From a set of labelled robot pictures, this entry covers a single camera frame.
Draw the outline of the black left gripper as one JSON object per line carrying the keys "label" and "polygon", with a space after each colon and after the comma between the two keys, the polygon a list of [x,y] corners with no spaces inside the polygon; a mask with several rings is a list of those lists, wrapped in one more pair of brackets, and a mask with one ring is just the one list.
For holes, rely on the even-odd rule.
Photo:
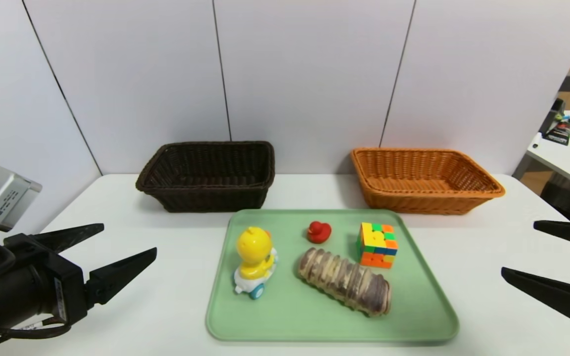
{"label": "black left gripper", "polygon": [[16,234],[0,245],[0,330],[40,314],[74,323],[88,307],[104,306],[157,257],[151,248],[89,272],[61,256],[69,248],[104,231],[103,223],[35,235]]}

